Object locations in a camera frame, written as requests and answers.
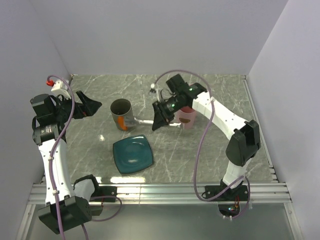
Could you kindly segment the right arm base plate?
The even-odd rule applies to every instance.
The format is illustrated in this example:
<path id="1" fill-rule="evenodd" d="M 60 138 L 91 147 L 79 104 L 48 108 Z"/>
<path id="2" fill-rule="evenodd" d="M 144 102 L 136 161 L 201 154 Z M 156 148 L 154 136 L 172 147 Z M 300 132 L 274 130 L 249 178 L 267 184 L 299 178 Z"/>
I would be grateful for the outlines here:
<path id="1" fill-rule="evenodd" d="M 204 199 L 212 198 L 222 192 L 226 185 L 206 185 L 201 196 Z M 249 197 L 249 189 L 246 185 L 240 184 L 234 189 L 227 189 L 222 195 L 213 199 L 216 202 L 235 202 L 247 201 Z"/>

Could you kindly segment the metal food tongs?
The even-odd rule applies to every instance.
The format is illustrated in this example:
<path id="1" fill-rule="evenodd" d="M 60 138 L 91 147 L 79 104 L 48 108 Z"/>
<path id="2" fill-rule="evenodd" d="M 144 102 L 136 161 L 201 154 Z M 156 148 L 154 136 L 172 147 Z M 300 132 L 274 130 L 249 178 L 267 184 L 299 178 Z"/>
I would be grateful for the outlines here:
<path id="1" fill-rule="evenodd" d="M 137 126 L 137 125 L 153 125 L 154 121 L 153 120 L 142 120 L 142 119 L 138 119 L 136 117 L 128 117 L 125 116 L 124 117 L 124 123 L 127 127 L 133 127 L 133 126 Z M 166 127 L 173 127 L 173 128 L 182 128 L 182 124 L 181 123 L 170 123 L 169 125 L 165 125 Z"/>

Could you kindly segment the teal square plate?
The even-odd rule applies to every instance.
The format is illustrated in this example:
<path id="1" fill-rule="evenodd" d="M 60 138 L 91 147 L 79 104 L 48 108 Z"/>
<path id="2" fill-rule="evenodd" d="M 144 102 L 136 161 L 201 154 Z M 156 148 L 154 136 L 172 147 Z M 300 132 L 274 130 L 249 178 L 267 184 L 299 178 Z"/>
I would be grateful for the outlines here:
<path id="1" fill-rule="evenodd" d="M 112 153 L 115 166 L 121 175 L 138 173 L 154 163 L 152 148 L 144 134 L 115 142 Z"/>

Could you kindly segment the aluminium rail frame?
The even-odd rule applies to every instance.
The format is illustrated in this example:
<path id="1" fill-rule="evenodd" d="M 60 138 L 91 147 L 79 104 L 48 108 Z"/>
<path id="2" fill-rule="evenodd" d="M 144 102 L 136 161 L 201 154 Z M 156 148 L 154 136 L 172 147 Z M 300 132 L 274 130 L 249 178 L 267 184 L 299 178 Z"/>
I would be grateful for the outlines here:
<path id="1" fill-rule="evenodd" d="M 81 90 L 102 103 L 92 117 L 72 120 L 66 131 L 66 178 L 70 183 L 94 175 L 104 187 L 117 187 L 118 200 L 108 200 L 97 222 L 85 226 L 91 240 L 298 240 L 292 200 L 285 183 L 278 181 L 263 144 L 249 163 L 246 176 L 251 194 L 243 214 L 224 219 L 217 202 L 199 200 L 198 191 L 218 185 L 226 172 L 228 141 L 211 126 L 203 144 L 207 119 L 197 116 L 193 128 L 162 127 L 152 131 L 138 125 L 129 131 L 116 128 L 110 110 L 114 100 L 131 102 L 138 119 L 153 118 L 150 94 L 154 75 L 74 75 L 73 91 Z M 121 175 L 113 160 L 113 143 L 145 135 L 153 164 L 131 175 Z"/>

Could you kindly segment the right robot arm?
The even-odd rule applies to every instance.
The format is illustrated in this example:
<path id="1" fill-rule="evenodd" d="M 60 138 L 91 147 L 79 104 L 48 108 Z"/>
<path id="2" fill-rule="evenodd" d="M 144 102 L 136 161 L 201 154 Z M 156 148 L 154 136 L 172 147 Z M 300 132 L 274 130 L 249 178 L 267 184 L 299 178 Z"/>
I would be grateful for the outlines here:
<path id="1" fill-rule="evenodd" d="M 207 127 L 214 124 L 228 139 L 225 151 L 228 165 L 220 181 L 221 190 L 217 196 L 232 200 L 238 195 L 251 159 L 261 148 L 259 124 L 253 119 L 248 121 L 239 117 L 218 102 L 213 97 L 208 83 L 189 85 L 180 74 L 176 74 L 166 81 L 166 85 L 171 91 L 171 97 L 153 102 L 152 130 L 168 126 L 175 113 L 183 107 L 190 107 L 208 118 Z"/>

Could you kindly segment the grey steel canister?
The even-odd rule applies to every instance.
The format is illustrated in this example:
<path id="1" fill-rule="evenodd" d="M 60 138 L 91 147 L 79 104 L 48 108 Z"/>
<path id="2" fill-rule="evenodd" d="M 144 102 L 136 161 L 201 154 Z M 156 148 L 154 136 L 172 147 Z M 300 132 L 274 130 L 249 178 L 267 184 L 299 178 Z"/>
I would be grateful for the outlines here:
<path id="1" fill-rule="evenodd" d="M 134 126 L 126 126 L 125 130 L 121 129 L 121 127 L 118 124 L 118 117 L 122 116 L 124 117 L 132 117 L 134 118 L 132 104 L 129 100 L 125 98 L 119 98 L 113 101 L 110 105 L 110 111 L 112 114 L 112 118 L 116 124 L 116 127 L 121 131 L 129 131 Z"/>

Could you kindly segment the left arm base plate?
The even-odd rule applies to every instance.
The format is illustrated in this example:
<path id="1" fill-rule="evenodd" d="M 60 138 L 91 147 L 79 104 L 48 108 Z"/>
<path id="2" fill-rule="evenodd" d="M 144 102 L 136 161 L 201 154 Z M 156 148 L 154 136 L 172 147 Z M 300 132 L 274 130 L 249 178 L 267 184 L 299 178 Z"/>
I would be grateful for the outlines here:
<path id="1" fill-rule="evenodd" d="M 99 186 L 98 190 L 95 190 L 91 195 L 90 200 L 93 202 L 106 202 L 114 203 L 116 201 L 115 196 L 117 195 L 116 186 Z"/>

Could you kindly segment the pink canister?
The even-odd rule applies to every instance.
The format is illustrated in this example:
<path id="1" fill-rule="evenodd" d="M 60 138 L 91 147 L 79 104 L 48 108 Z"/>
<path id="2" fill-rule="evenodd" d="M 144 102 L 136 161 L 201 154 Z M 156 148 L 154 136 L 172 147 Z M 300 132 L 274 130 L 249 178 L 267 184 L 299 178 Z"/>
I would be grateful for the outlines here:
<path id="1" fill-rule="evenodd" d="M 181 123 L 184 130 L 191 129 L 196 119 L 196 111 L 189 106 L 185 106 L 175 113 L 176 120 Z"/>

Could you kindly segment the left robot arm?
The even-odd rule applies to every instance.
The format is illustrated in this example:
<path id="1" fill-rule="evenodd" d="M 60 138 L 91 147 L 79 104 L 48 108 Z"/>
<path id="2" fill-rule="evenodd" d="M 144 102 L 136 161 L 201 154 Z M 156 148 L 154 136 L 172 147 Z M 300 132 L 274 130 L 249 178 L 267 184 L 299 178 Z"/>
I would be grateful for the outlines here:
<path id="1" fill-rule="evenodd" d="M 32 120 L 32 139 L 41 154 L 46 181 L 45 207 L 38 210 L 38 217 L 55 234 L 91 221 L 89 201 L 101 196 L 101 188 L 92 174 L 71 183 L 65 127 L 69 118 L 92 117 L 102 106 L 80 90 L 76 94 L 81 102 L 46 93 L 30 100 L 36 114 Z"/>

